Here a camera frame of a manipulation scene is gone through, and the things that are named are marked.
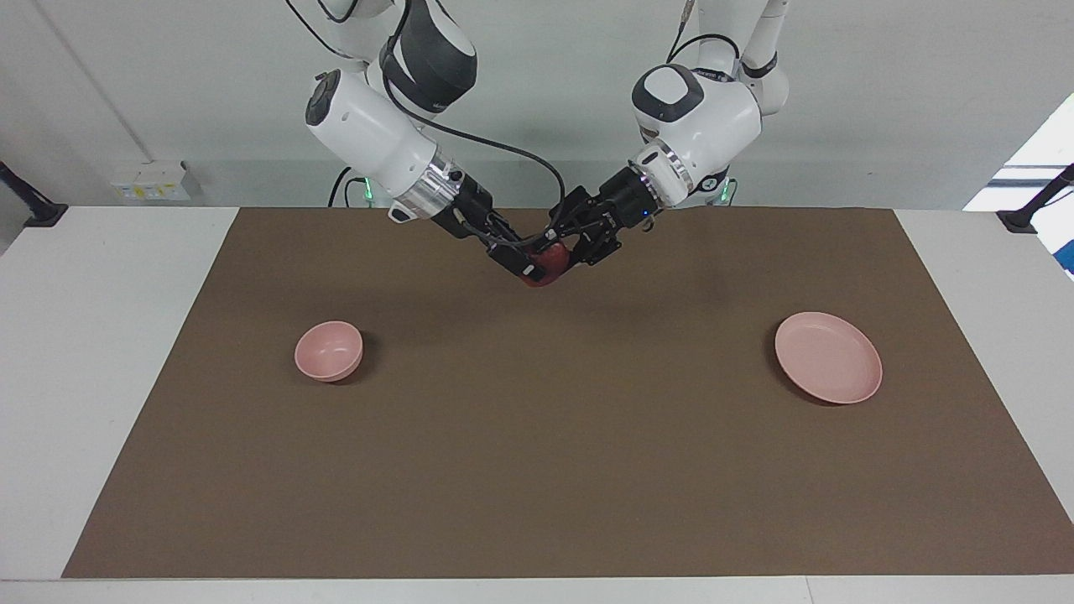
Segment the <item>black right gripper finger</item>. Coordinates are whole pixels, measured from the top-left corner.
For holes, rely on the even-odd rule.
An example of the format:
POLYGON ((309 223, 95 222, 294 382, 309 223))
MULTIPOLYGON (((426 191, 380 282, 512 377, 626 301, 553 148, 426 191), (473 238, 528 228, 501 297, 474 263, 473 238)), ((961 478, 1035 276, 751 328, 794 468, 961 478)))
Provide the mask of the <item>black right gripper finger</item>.
POLYGON ((523 249, 523 251, 495 251, 495 236, 484 238, 487 255, 498 265, 505 268, 516 278, 521 279, 527 286, 542 286, 547 278, 547 267, 542 260, 541 253, 537 249, 523 249))
POLYGON ((496 214, 495 238, 498 243, 495 243, 495 251, 523 251, 523 249, 542 251, 549 245, 549 241, 552 243, 558 241, 556 234, 551 234, 557 228, 554 217, 550 217, 540 232, 525 236, 525 234, 518 233, 518 230, 510 225, 505 216, 496 214))

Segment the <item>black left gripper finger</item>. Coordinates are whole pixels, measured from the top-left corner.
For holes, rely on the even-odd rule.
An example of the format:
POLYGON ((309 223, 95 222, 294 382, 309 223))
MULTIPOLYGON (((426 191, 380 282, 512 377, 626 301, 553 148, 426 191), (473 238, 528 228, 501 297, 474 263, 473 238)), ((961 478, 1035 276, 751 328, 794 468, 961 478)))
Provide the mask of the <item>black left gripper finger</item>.
POLYGON ((571 222, 574 221, 606 221, 607 208, 601 199, 587 195, 584 187, 576 187, 569 195, 566 195, 561 202, 549 211, 550 217, 554 217, 558 228, 551 234, 556 234, 557 242, 571 235, 571 222))
POLYGON ((571 235, 577 236, 571 249, 571 267, 595 265, 622 247, 618 231, 623 228, 616 221, 574 221, 571 235))

